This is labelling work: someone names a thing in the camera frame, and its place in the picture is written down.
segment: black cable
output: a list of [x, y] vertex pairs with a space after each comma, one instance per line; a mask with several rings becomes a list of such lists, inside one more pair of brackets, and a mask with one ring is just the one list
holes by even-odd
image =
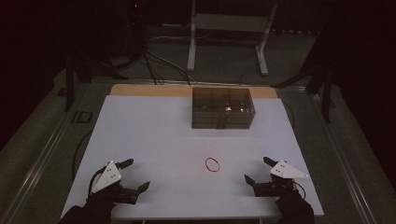
[[93, 132], [93, 130], [90, 130], [88, 133], [86, 133], [84, 135], [84, 137], [81, 139], [81, 141], [79, 141], [78, 146], [76, 147], [75, 154], [73, 156], [73, 166], [72, 166], [72, 179], [73, 179], [73, 181], [76, 178], [76, 157], [77, 157], [78, 150], [81, 147], [81, 144], [84, 142], [85, 138], [87, 138], [92, 132]]
[[295, 125], [295, 117], [294, 117], [294, 113], [291, 110], [291, 107], [288, 105], [288, 103], [286, 103], [283, 99], [282, 99], [283, 104], [288, 108], [288, 110], [290, 111], [291, 114], [291, 128], [294, 130], [294, 125]]
[[297, 182], [295, 182], [295, 181], [294, 181], [294, 184], [296, 184], [298, 187], [300, 187], [300, 189], [303, 190], [303, 193], [304, 193], [303, 199], [305, 199], [306, 194], [305, 194], [305, 189], [303, 188], [303, 186], [301, 186], [299, 183], [297, 183]]
[[166, 61], [165, 59], [163, 59], [163, 58], [161, 58], [161, 57], [158, 57], [157, 55], [151, 53], [151, 52], [148, 51], [148, 50], [146, 50], [146, 53], [148, 53], [149, 55], [155, 57], [156, 59], [160, 60], [161, 62], [165, 63], [166, 65], [169, 65], [169, 66], [175, 68], [184, 78], [186, 78], [186, 81], [187, 81], [187, 83], [189, 84], [189, 86], [191, 85], [191, 84], [190, 84], [190, 77], [189, 77], [189, 74], [188, 74], [186, 71], [184, 71], [183, 69], [180, 69], [178, 66], [175, 66], [175, 65], [172, 64], [172, 63], [169, 63], [169, 62]]
[[91, 181], [90, 181], [90, 186], [88, 188], [88, 198], [91, 197], [93, 180], [95, 180], [96, 176], [101, 174], [105, 169], [106, 169], [106, 167], [104, 166], [102, 169], [96, 171], [96, 173], [92, 176]]
[[254, 67], [256, 67], [257, 64], [254, 64], [253, 66], [249, 67], [248, 69], [246, 69], [242, 75], [239, 77], [239, 86], [242, 86], [242, 76], [244, 76], [249, 70], [253, 69]]
[[143, 51], [142, 57], [146, 60], [146, 63], [143, 63], [143, 64], [145, 64], [148, 67], [149, 74], [151, 75], [151, 78], [154, 81], [154, 84], [157, 85], [157, 81], [158, 81], [160, 84], [163, 85], [163, 83], [164, 83], [163, 77], [155, 72], [154, 68], [149, 63], [149, 58], [147, 57], [145, 51]]

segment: red rubber band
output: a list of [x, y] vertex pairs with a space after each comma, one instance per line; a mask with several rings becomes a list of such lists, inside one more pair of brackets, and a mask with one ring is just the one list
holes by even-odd
[[[208, 160], [215, 161], [215, 162], [218, 164], [219, 169], [218, 169], [218, 170], [211, 170], [211, 169], [207, 166], [207, 161], [208, 161]], [[220, 164], [219, 164], [219, 162], [216, 161], [215, 159], [211, 158], [211, 157], [209, 157], [209, 158], [206, 159], [206, 161], [205, 161], [205, 166], [206, 166], [206, 169], [207, 169], [208, 171], [210, 171], [210, 172], [217, 172], [217, 171], [220, 170]]]

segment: cable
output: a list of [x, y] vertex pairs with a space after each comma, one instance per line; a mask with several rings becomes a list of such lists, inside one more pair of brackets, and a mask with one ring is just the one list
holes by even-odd
[[148, 49], [146, 49], [146, 52], [147, 52], [148, 54], [150, 54], [151, 56], [153, 56], [153, 57], [155, 57], [155, 58], [161, 60], [162, 62], [168, 63], [169, 65], [171, 65], [172, 67], [174, 67], [184, 78], [186, 78], [186, 81], [187, 81], [187, 83], [189, 84], [189, 86], [191, 85], [191, 84], [190, 84], [190, 79], [191, 79], [191, 78], [190, 78], [189, 74], [187, 73], [187, 71], [185, 71], [183, 68], [181, 68], [180, 66], [178, 66], [178, 65], [176, 65], [176, 64], [174, 64], [174, 63], [171, 63], [171, 62], [165, 60], [164, 58], [162, 58], [162, 57], [160, 57], [160, 56], [154, 54], [153, 52], [151, 52], [151, 51], [148, 50]]
[[146, 60], [146, 66], [148, 67], [148, 71], [151, 75], [152, 80], [154, 81], [154, 84], [157, 85], [157, 80], [158, 82], [163, 85], [164, 84], [164, 79], [162, 76], [160, 76], [159, 74], [157, 74], [157, 72], [154, 70], [154, 68], [151, 66], [151, 64], [149, 63], [149, 59], [146, 55], [146, 52], [144, 51], [142, 54], [143, 58]]
[[283, 103], [283, 104], [288, 108], [288, 110], [290, 111], [291, 118], [292, 118], [292, 121], [291, 121], [291, 128], [294, 130], [294, 125], [295, 125], [294, 113], [293, 113], [293, 111], [291, 110], [291, 107], [288, 105], [288, 103], [286, 103], [283, 99], [282, 99], [282, 103]]
[[[212, 34], [212, 32], [213, 32], [213, 30], [209, 30], [209, 32], [207, 32], [206, 35], [195, 37], [195, 39], [207, 38], [208, 36], [210, 36]], [[191, 38], [191, 36], [190, 35], [183, 35], [183, 36], [160, 35], [160, 36], [152, 37], [151, 39], [148, 40], [148, 42], [153, 41], [153, 40], [157, 40], [157, 39], [188, 39], [188, 38]]]
[[[163, 62], [163, 61], [156, 61], [156, 60], [153, 60], [153, 59], [150, 59], [150, 58], [148, 58], [148, 60], [149, 60], [149, 61], [152, 61], [152, 62], [154, 62], [154, 63], [160, 63], [160, 64], [162, 64], [162, 65], [172, 66], [172, 65], [170, 65], [169, 63], [165, 63], [165, 62]], [[177, 71], [178, 71], [182, 76], [185, 76], [185, 74], [184, 74], [183, 72], [181, 72], [180, 70], [177, 69]], [[195, 80], [194, 78], [190, 77], [189, 75], [187, 75], [187, 76], [189, 77], [190, 80], [194, 81], [197, 85], [201, 85], [201, 83], [200, 83], [199, 81]]]
[[73, 181], [76, 178], [76, 157], [77, 157], [78, 150], [81, 147], [81, 144], [84, 142], [85, 138], [87, 138], [92, 132], [93, 132], [93, 130], [90, 130], [88, 133], [86, 133], [84, 135], [84, 137], [81, 139], [81, 141], [79, 141], [78, 146], [76, 147], [75, 154], [73, 156], [73, 166], [72, 166], [72, 179], [73, 179]]
[[[265, 59], [265, 56], [264, 56], [264, 58], [262, 58], [262, 59], [260, 60], [259, 66], [260, 66], [260, 63], [262, 63], [262, 60], [264, 60], [264, 59]], [[242, 86], [242, 76], [244, 76], [245, 73], [246, 73], [247, 71], [253, 69], [253, 68], [256, 67], [256, 66], [257, 66], [257, 64], [254, 64], [253, 66], [249, 67], [247, 70], [245, 70], [245, 71], [242, 73], [242, 75], [239, 77], [239, 86]]]
[[305, 193], [305, 189], [303, 188], [303, 186], [301, 186], [299, 183], [297, 183], [297, 182], [295, 182], [295, 181], [294, 181], [294, 184], [296, 184], [298, 187], [300, 187], [300, 189], [303, 190], [303, 193], [304, 193], [303, 199], [305, 199], [306, 193]]

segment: dark background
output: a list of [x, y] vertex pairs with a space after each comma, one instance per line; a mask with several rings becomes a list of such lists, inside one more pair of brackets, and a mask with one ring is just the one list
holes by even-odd
[[[0, 74], [2, 148], [53, 88], [52, 79], [64, 69], [59, 27], [73, 1], [2, 1], [0, 3]], [[226, 7], [221, 1], [197, 1], [197, 8], [212, 12], [256, 15], [244, 1]], [[186, 0], [147, 0], [145, 20], [150, 25], [187, 25], [191, 5]], [[338, 59], [333, 83], [365, 133], [375, 155], [396, 187], [396, 102], [393, 89], [395, 3], [392, 1], [280, 1], [274, 31], [316, 35], [317, 42], [304, 68]]]

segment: floor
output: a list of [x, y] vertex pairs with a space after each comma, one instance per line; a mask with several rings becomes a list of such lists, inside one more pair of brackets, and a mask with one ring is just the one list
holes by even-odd
[[[315, 41], [310, 35], [270, 35], [266, 48], [269, 74], [262, 76], [254, 50], [256, 38], [235, 39], [209, 36], [199, 42], [195, 70], [189, 73], [192, 85], [276, 84], [298, 73]], [[184, 37], [156, 38], [148, 43], [148, 49], [182, 68], [187, 66], [189, 41]], [[155, 62], [152, 66], [165, 85], [187, 84], [174, 68]], [[77, 100], [69, 112], [64, 112], [65, 99], [57, 96], [64, 87], [64, 71], [54, 79], [53, 91], [0, 152], [1, 223], [59, 221], [73, 183], [73, 158], [76, 155], [77, 170], [111, 87], [115, 83], [153, 83], [142, 59], [120, 74], [130, 79], [119, 81], [97, 74], [91, 83], [76, 81]], [[309, 77], [276, 92], [290, 116], [290, 125], [325, 213], [316, 217], [316, 223], [396, 223], [396, 193], [340, 91], [333, 86], [332, 122], [328, 124], [319, 113], [320, 94], [304, 92], [308, 81]], [[92, 113], [91, 122], [73, 120], [81, 112]], [[268, 218], [264, 223], [276, 220]], [[170, 222], [258, 223], [258, 220], [147, 221]]]

